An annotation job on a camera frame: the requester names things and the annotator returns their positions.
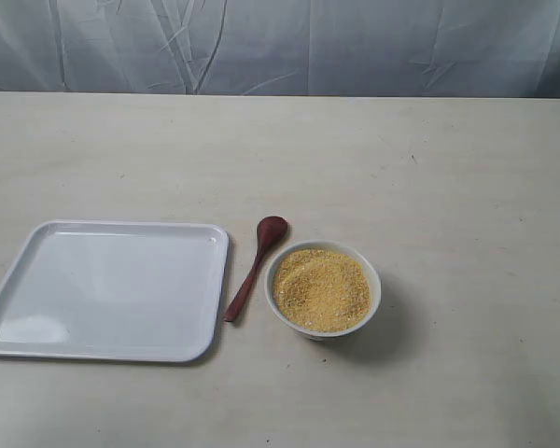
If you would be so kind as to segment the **brown wooden spoon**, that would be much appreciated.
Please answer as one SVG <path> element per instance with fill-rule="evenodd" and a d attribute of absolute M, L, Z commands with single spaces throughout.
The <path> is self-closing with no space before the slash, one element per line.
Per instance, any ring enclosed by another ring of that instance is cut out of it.
<path fill-rule="evenodd" d="M 283 217 L 268 216 L 259 222 L 256 228 L 257 251 L 254 261 L 223 316 L 225 322 L 234 322 L 239 317 L 256 283 L 264 258 L 287 236 L 287 233 L 288 223 Z"/>

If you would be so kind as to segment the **beige grains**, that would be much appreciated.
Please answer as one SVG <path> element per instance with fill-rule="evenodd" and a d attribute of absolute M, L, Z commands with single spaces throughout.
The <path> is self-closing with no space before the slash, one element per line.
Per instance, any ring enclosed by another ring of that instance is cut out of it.
<path fill-rule="evenodd" d="M 279 263 L 273 301 L 290 322 L 317 332 L 352 328 L 371 307 L 370 288 L 360 264 L 327 249 L 295 250 Z"/>

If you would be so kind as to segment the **white ceramic bowl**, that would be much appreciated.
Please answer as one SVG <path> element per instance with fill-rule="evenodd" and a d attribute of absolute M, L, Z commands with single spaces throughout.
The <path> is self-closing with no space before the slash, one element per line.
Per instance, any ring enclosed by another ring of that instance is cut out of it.
<path fill-rule="evenodd" d="M 371 307 L 370 307 L 370 310 L 368 311 L 367 315 L 361 321 L 359 321 L 358 324 L 354 325 L 350 329 L 346 329 L 346 330 L 343 330 L 343 331 L 337 331 L 337 332 L 329 332 L 329 333 L 317 332 L 317 331 L 304 329 L 304 328 L 290 322 L 289 320 L 287 320 L 281 314 L 279 309 L 276 307 L 275 302 L 273 301 L 273 280 L 274 280 L 274 275 L 276 274 L 276 270 L 279 266 L 279 263 L 283 260 L 283 258 L 286 255 L 288 255 L 292 251 L 302 250 L 302 249 L 311 249 L 311 248 L 327 249 L 327 250 L 330 250 L 330 251 L 345 254 L 345 255 L 351 257 L 352 259 L 354 259 L 355 261 L 357 261 L 363 269 L 363 272 L 366 276 L 366 279 L 367 279 L 367 282 L 368 282 L 368 285 L 369 285 L 369 288 L 370 288 Z M 381 299 L 382 299 L 382 284 L 381 284 L 380 276 L 379 276 L 378 272 L 376 272 L 376 270 L 371 266 L 371 264 L 368 262 L 368 260 L 365 259 L 355 249 L 353 249 L 353 248 L 351 248 L 347 245 L 337 243 L 337 242 L 327 241 L 327 240 L 302 241 L 302 242 L 298 242 L 298 243 L 293 244 L 293 245 L 289 245 L 286 248 L 284 248 L 280 253 L 278 253 L 273 258 L 270 266 L 267 269 L 267 272 L 265 274 L 264 289 L 265 289 L 267 302 L 269 303 L 269 305 L 270 305 L 272 311 L 274 312 L 274 314 L 280 319 L 280 321 L 282 321 L 284 324 L 286 324 L 291 329 L 295 330 L 298 334 L 300 334 L 300 336 L 305 337 L 305 338 L 310 339 L 310 340 L 314 340 L 314 341 L 325 341 L 325 340 L 342 338 L 346 335 L 350 335 L 350 334 L 358 331 L 359 329 L 362 329 L 366 324 L 371 322 L 371 319 L 376 314 L 376 312 L 379 308 L 379 305 L 381 303 Z"/>

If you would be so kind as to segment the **white rectangular plastic tray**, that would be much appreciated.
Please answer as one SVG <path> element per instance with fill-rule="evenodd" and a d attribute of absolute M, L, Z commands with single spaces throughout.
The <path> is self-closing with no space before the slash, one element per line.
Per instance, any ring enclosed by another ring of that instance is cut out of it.
<path fill-rule="evenodd" d="M 214 340 L 228 248 L 212 224 L 44 223 L 0 285 L 0 357 L 196 360 Z"/>

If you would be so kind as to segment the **grey wrinkled backdrop curtain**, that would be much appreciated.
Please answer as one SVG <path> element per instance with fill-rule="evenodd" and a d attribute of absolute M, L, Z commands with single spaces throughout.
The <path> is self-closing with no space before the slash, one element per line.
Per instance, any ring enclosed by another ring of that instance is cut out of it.
<path fill-rule="evenodd" d="M 560 98 L 560 1 L 0 1 L 0 91 Z"/>

